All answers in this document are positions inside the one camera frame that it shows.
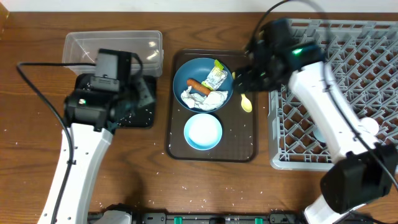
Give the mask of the yellow plastic spoon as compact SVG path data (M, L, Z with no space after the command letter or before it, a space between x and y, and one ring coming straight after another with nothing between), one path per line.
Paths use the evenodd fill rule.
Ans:
M245 112L250 113L252 111L252 103L247 98L247 96L245 95L244 90L242 88L243 81L241 78L241 74L237 74L236 72L233 72L232 77L234 80L234 82L233 82L234 90L236 90L237 93L239 93L241 95L241 107Z

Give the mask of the light blue bowl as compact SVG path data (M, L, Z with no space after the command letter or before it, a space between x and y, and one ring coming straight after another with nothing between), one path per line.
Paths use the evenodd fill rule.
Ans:
M223 128L215 116L200 113L187 120L183 135L189 146L198 151L207 151L221 141Z

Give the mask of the light blue plastic cup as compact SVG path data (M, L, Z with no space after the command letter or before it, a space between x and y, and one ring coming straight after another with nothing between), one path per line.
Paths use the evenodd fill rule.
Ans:
M321 143L326 143L325 138L323 137L323 135L321 134L321 132L319 131L318 128L315 128L313 130L313 135L314 137L317 139L317 141L321 142Z

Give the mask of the pink plastic cup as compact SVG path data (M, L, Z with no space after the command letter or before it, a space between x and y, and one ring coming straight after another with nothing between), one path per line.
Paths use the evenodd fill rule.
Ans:
M361 124L367 130L367 132L369 132L373 136L375 136L379 132L379 124L373 118L370 117L362 118Z

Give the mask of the white rice pile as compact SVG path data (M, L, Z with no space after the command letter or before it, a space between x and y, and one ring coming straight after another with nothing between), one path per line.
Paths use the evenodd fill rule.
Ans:
M141 108L137 108L134 113L128 113L119 120L124 126L147 126L151 125L155 116L155 104L149 104Z

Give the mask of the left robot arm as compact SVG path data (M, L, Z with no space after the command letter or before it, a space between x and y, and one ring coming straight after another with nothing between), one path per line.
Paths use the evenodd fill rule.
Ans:
M76 80L65 100L62 146L39 223L84 223L96 177L118 121L134 106L134 96L149 96L145 80L121 87L119 80L92 76L90 89Z

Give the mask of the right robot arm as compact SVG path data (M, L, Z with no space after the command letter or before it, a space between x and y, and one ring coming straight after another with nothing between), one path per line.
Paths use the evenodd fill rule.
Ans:
M304 210L305 222L340 222L397 187L397 148L381 144L361 124L336 83L327 49L297 42L288 20L278 19L257 24L246 53L251 64L236 70L234 89L247 93L287 86L330 152L333 167L320 181L321 196Z

